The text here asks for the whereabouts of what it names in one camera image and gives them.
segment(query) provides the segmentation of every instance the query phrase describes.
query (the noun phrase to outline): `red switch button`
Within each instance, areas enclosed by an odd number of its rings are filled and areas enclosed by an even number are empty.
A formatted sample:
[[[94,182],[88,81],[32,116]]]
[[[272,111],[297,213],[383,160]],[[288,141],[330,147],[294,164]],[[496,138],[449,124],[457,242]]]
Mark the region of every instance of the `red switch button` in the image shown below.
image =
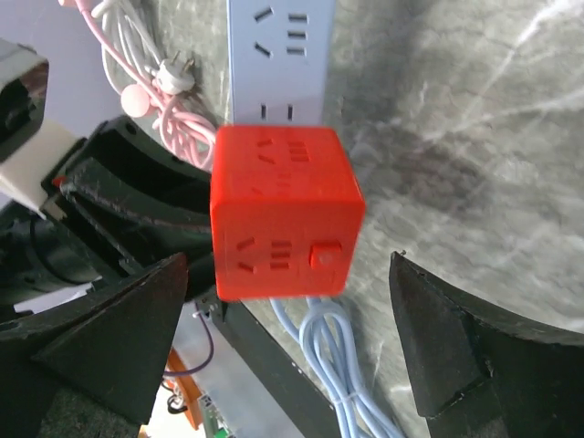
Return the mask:
[[[341,258],[339,242],[313,244],[310,248],[310,267],[313,269],[334,269]]]

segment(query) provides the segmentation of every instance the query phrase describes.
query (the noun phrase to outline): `light blue cable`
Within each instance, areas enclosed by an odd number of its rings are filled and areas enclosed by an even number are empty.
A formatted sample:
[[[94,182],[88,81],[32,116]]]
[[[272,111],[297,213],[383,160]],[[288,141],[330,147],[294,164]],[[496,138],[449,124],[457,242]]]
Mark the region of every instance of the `light blue cable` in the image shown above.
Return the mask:
[[[308,364],[335,404],[341,437],[403,438],[402,432],[381,411],[363,384],[353,330],[345,310],[332,301],[308,298],[308,313],[297,328],[282,302],[274,299],[270,302],[280,323],[300,345]],[[355,411],[372,435],[358,426]]]

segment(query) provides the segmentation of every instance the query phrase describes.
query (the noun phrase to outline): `pink cable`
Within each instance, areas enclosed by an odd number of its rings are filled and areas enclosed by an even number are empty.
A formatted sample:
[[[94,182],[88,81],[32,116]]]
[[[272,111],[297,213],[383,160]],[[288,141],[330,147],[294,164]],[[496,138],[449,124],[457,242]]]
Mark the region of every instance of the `pink cable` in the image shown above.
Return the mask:
[[[62,5],[69,3],[59,0]],[[108,53],[123,67],[126,73],[147,93],[151,105],[157,110],[158,118],[152,127],[161,134],[162,144],[173,155],[191,165],[211,171],[215,143],[215,128],[206,118],[189,112],[176,96],[163,93],[156,81],[148,83],[116,48],[108,41],[91,16],[90,0],[75,0],[75,4],[85,19],[89,30]],[[209,146],[205,154],[199,152],[197,141]]]

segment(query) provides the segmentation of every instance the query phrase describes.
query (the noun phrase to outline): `socket holes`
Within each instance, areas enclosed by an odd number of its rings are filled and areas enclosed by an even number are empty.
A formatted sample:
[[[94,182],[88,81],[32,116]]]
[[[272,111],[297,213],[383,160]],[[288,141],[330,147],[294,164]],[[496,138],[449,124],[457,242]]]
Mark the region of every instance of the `socket holes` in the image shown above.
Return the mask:
[[[290,39],[307,39],[307,33],[299,30],[288,30],[288,38]]]
[[[238,263],[237,268],[241,271],[247,272],[248,274],[254,274],[254,272],[256,271],[256,269],[253,266],[248,265],[246,263]]]
[[[262,9],[257,14],[254,15],[254,20],[259,23],[262,20],[265,20],[269,16],[273,15],[274,11],[271,7],[267,7],[266,9]]]
[[[259,53],[261,53],[265,57],[272,57],[272,52],[269,51],[264,46],[262,46],[261,44],[255,43],[254,48],[255,48],[256,51],[258,51]]]
[[[286,47],[286,52],[297,57],[305,57],[307,54],[307,50],[303,47]]]
[[[290,173],[278,174],[276,186],[280,191],[285,191],[285,193],[287,193],[287,191],[290,190],[290,187],[292,186],[290,183],[291,176],[292,175]]]
[[[261,160],[262,162],[267,162],[268,164],[276,164],[276,162],[274,161],[273,158],[266,157],[265,155],[263,155],[261,153],[257,154],[257,158],[259,160]]]
[[[288,14],[288,21],[290,23],[308,23],[308,16],[306,14]]]
[[[270,269],[275,271],[283,271],[290,268],[290,264],[287,262],[272,262],[270,263]]]
[[[253,246],[255,243],[256,243],[256,240],[253,237],[242,240],[236,246],[237,251],[243,251],[244,249],[249,248],[250,246]]]
[[[272,248],[274,248],[274,249],[291,248],[291,247],[292,247],[292,242],[290,242],[289,240],[273,240],[272,241]]]
[[[272,253],[272,258],[290,258],[290,253],[288,251],[279,251],[277,253]]]
[[[288,144],[290,160],[292,162],[309,162],[307,145],[302,141],[291,141]]]

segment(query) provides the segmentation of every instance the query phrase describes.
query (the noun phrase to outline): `white cable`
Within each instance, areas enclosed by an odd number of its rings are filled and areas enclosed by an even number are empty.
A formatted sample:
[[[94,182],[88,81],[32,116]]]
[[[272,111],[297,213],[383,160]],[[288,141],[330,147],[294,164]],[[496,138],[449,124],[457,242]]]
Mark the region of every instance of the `white cable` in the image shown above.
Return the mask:
[[[300,345],[308,365],[327,389],[335,405],[341,437],[403,438],[402,432],[381,411],[363,384],[353,330],[345,310],[332,301],[308,298],[308,313],[298,329],[280,301],[271,299],[270,302],[280,323]],[[355,411],[372,435],[358,426]]]
[[[175,59],[164,58],[145,25],[143,11],[135,8],[131,0],[102,0],[91,10],[91,16],[101,20],[104,35],[149,83],[156,78],[160,89],[171,96],[193,88],[193,75],[175,66]],[[117,63],[105,47],[101,48],[101,61],[109,84],[121,94],[126,84],[116,79]]]
[[[93,8],[91,15],[101,20],[104,35],[128,64],[150,82],[151,73],[158,71],[162,63],[162,55],[144,25],[141,13],[130,0],[103,0]],[[115,79],[116,61],[105,47],[101,48],[101,60],[111,87],[121,94],[125,84]]]

